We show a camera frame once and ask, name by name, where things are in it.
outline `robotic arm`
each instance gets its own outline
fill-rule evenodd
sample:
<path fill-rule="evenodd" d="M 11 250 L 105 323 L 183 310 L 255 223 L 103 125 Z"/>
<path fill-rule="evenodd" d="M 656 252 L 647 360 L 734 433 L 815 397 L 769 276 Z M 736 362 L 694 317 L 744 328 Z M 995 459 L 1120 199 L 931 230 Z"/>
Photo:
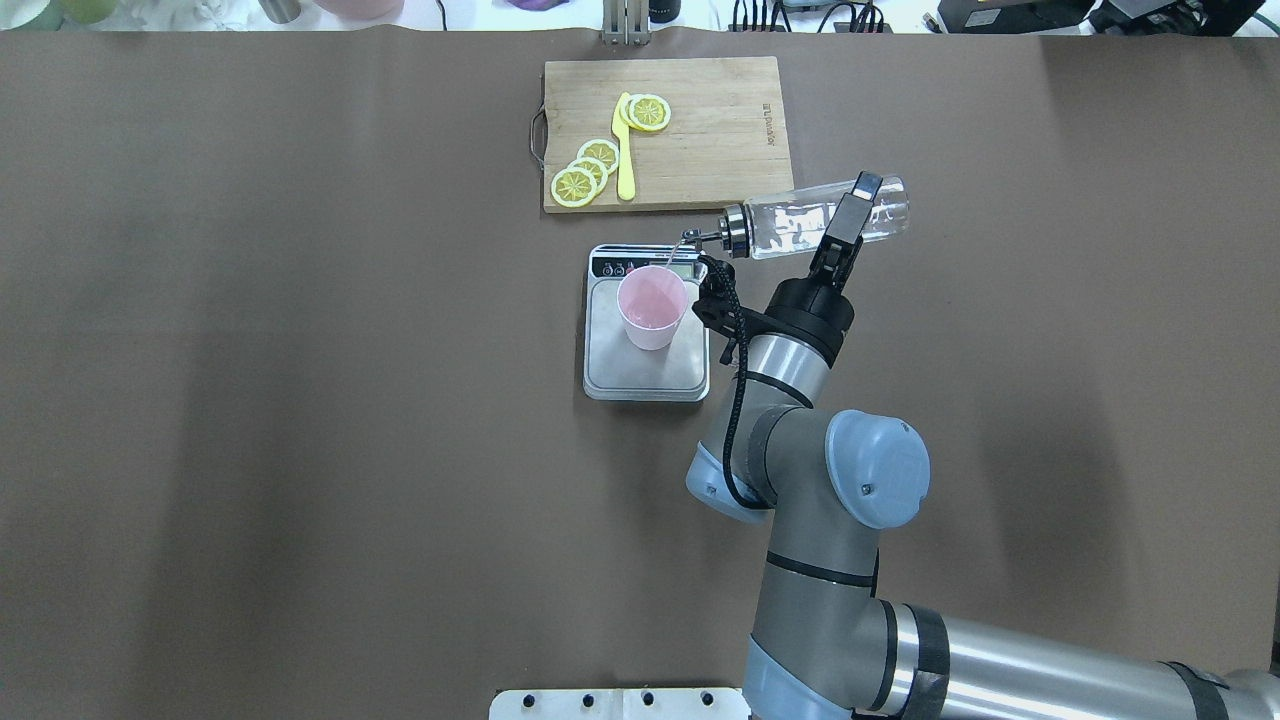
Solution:
<path fill-rule="evenodd" d="M 742 309 L 732 268 L 694 311 L 739 351 L 731 397 L 699 442 L 689 491 L 735 519 L 774 512 L 742 693 L 763 720 L 1280 720 L 1280 679 L 1219 678 L 956 619 L 876 597 L 881 530 L 928 493 L 906 423 L 814 409 L 854 311 L 841 295 L 881 178 L 863 173 L 809 275 Z"/>

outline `digital kitchen scale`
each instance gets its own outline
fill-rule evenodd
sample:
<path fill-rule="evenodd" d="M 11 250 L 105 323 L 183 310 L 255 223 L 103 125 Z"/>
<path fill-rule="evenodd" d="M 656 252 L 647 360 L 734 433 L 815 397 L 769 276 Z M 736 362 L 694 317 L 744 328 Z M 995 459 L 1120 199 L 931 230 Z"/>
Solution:
<path fill-rule="evenodd" d="M 710 356 L 707 328 L 685 313 L 676 338 L 662 350 L 640 350 L 627 340 L 618 313 L 618 286 L 636 268 L 663 264 L 669 245 L 600 245 L 586 261 L 586 329 L 582 336 L 582 389 L 595 400 L 698 402 L 707 397 Z M 698 251 L 681 249 L 671 269 L 685 278 L 689 301 L 707 266 Z"/>

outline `black cable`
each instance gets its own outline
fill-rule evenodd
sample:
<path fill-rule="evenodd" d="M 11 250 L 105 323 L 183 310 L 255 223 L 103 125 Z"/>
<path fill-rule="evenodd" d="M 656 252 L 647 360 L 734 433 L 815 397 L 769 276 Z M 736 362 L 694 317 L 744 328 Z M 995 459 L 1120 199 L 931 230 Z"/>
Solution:
<path fill-rule="evenodd" d="M 867 6 L 869 9 L 867 13 L 867 26 L 859 29 L 859 32 L 884 32 L 884 10 L 870 3 Z"/>
<path fill-rule="evenodd" d="M 1280 26 L 1277 26 L 1271 18 L 1263 15 L 1262 13 L 1253 13 L 1253 19 L 1271 28 L 1271 32 L 1280 35 Z"/>
<path fill-rule="evenodd" d="M 773 0 L 773 19 L 769 20 L 769 32 L 778 32 L 778 15 L 782 15 L 782 24 L 791 32 L 791 18 L 787 17 L 787 6 L 782 0 Z"/>
<path fill-rule="evenodd" d="M 872 6 L 870 3 L 863 5 L 863 10 L 858 13 L 854 22 L 849 23 L 849 32 L 867 32 L 867 19 L 872 14 Z"/>
<path fill-rule="evenodd" d="M 849 23 L 852 24 L 855 22 L 855 19 L 858 18 L 858 5 L 854 3 L 849 3 L 847 0 L 842 0 L 832 5 L 831 9 L 827 10 L 827 14 L 822 17 L 822 22 L 818 23 L 818 32 L 822 32 L 822 28 L 827 27 L 827 20 L 831 19 L 831 14 L 838 10 L 840 8 L 849 8 L 850 12 Z"/>
<path fill-rule="evenodd" d="M 724 286 L 735 320 L 733 345 L 737 346 L 737 375 L 735 375 L 735 380 L 737 384 L 733 386 L 733 405 L 730 407 L 728 425 L 724 427 L 724 448 L 721 452 L 721 464 L 724 469 L 724 486 L 728 488 L 728 493 L 733 497 L 733 501 L 742 507 L 749 510 L 768 510 L 769 506 L 764 502 L 753 502 L 737 492 L 737 483 L 733 482 L 733 469 L 731 466 L 733 459 L 733 436 L 737 434 L 737 420 L 742 415 L 742 402 L 746 397 L 746 315 L 742 314 L 742 304 L 737 300 L 737 288 L 724 269 L 716 260 L 705 255 L 698 258 L 698 260 L 707 265 L 710 272 L 716 273 L 716 281 Z"/>

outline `plastic cup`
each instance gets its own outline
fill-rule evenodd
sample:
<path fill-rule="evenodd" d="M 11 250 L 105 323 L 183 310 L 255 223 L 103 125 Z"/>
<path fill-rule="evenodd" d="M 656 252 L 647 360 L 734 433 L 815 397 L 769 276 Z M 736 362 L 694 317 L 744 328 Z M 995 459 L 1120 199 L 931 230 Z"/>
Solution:
<path fill-rule="evenodd" d="M 662 350 L 671 345 L 687 309 L 685 281 L 662 265 L 636 268 L 618 287 L 622 327 L 640 350 Z"/>

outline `white mounting plate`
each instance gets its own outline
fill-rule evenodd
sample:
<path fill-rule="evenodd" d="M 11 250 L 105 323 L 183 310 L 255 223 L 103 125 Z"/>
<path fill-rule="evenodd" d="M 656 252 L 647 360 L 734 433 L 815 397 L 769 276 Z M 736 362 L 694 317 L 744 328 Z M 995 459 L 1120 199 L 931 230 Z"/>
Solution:
<path fill-rule="evenodd" d="M 646 696 L 650 705 L 644 702 Z M 733 688 L 504 691 L 489 705 L 489 720 L 748 720 L 750 716 L 746 700 Z"/>

